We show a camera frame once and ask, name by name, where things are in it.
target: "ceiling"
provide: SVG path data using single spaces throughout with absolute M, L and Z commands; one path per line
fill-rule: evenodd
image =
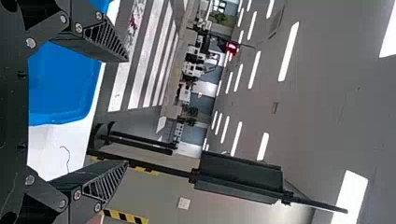
M 248 0 L 243 2 L 246 8 Z M 394 0 L 275 1 L 273 14 L 285 11 L 276 35 L 268 39 L 269 1 L 252 0 L 241 26 L 233 30 L 242 46 L 222 75 L 214 111 L 223 113 L 219 134 L 208 132 L 210 150 L 230 151 L 236 127 L 243 122 L 235 157 L 256 160 L 262 134 L 269 133 L 264 160 L 282 165 L 285 177 L 304 194 L 337 202 L 344 174 L 369 180 L 360 223 L 390 223 L 396 201 L 396 106 L 393 97 L 396 56 L 379 58 Z M 248 28 L 254 11 L 252 37 Z M 278 74 L 291 26 L 299 21 L 284 82 Z M 248 89 L 257 51 L 262 52 L 253 88 Z M 233 91 L 240 64 L 237 92 Z M 233 72 L 230 92 L 225 94 Z M 273 103 L 278 103 L 275 114 Z M 228 131 L 220 143 L 224 120 Z M 317 211 L 313 223 L 331 223 L 332 214 Z

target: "wire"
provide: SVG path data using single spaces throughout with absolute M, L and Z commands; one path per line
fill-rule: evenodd
M 70 173 L 70 171 L 69 171 L 70 151 L 69 151 L 69 149 L 67 149 L 67 147 L 59 147 L 59 148 L 63 148 L 69 154 L 69 158 L 67 159 L 67 162 L 66 162 L 67 173 L 69 174 Z

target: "blue panel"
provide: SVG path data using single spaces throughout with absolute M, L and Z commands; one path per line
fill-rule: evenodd
M 91 0 L 107 12 L 110 0 Z M 52 43 L 29 58 L 29 124 L 63 124 L 90 112 L 101 63 Z
M 211 116 L 213 106 L 215 105 L 215 98 L 203 95 L 198 98 L 197 93 L 192 93 L 190 98 L 190 106 L 195 106 L 199 109 L 200 113 Z
M 213 64 L 208 63 L 205 66 L 206 67 L 210 67 L 210 66 L 213 66 Z M 223 67 L 218 66 L 212 72 L 206 73 L 203 76 L 201 76 L 201 81 L 210 82 L 210 83 L 219 85 L 219 81 L 221 79 L 222 71 L 223 71 Z
M 206 131 L 207 129 L 204 128 L 184 125 L 183 135 L 181 135 L 181 141 L 185 143 L 201 146 L 204 144 Z
M 234 3 L 227 3 L 227 7 L 224 10 L 225 15 L 231 15 L 231 16 L 236 16 L 238 14 L 238 5 Z

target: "wall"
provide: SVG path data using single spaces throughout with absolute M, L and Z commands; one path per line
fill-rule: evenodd
M 167 157 L 117 145 L 105 150 L 186 171 L 198 167 L 199 163 L 183 156 Z M 190 210 L 177 209 L 179 197 L 191 199 Z M 187 179 L 135 171 L 127 172 L 108 208 L 148 217 L 150 224 L 307 224 L 312 218 L 312 210 L 303 206 L 243 201 L 194 190 Z M 115 223 L 119 222 L 105 220 L 105 224 Z
M 393 4 L 288 1 L 282 24 L 270 40 L 265 39 L 265 19 L 258 18 L 252 37 L 256 42 L 244 38 L 245 44 L 264 40 L 256 45 L 262 50 L 256 82 L 249 91 L 248 69 L 240 83 L 244 88 L 217 100 L 216 109 L 231 114 L 231 121 L 224 145 L 210 132 L 211 148 L 230 147 L 242 120 L 235 156 L 255 160 L 262 132 L 268 132 L 265 160 L 282 165 L 286 178 L 304 194 L 336 203 L 348 169 L 369 179 L 360 223 L 394 223 L 396 57 L 378 58 Z M 245 31 L 252 13 L 244 16 Z M 290 27 L 296 21 L 300 29 L 287 79 L 278 83 Z M 239 31 L 234 30 L 233 39 Z M 254 53 L 243 62 L 254 60 Z M 238 63 L 230 64 L 228 71 L 236 71 Z M 271 114 L 273 102 L 279 102 L 276 114 Z M 330 213 L 316 212 L 313 223 L 329 224 L 331 219 Z
M 222 35 L 231 35 L 233 29 L 228 26 L 223 26 L 218 23 L 212 23 L 212 30 L 213 32 L 222 34 Z

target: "industrial equipment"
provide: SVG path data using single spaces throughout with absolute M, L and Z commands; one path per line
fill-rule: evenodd
M 334 205 L 295 196 L 284 188 L 283 171 L 280 166 L 247 161 L 228 155 L 203 151 L 197 169 L 181 171 L 161 165 L 137 161 L 104 151 L 89 150 L 88 155 L 107 159 L 125 160 L 130 166 L 139 166 L 160 173 L 189 179 L 195 189 L 228 195 L 258 203 L 274 204 L 281 201 L 285 205 L 305 204 L 320 210 L 347 214 L 347 210 Z
M 128 61 L 127 51 L 89 0 L 2 0 L 0 20 L 0 223 L 86 223 L 112 198 L 125 162 L 97 163 L 49 183 L 26 165 L 27 60 L 47 41 L 108 63 Z

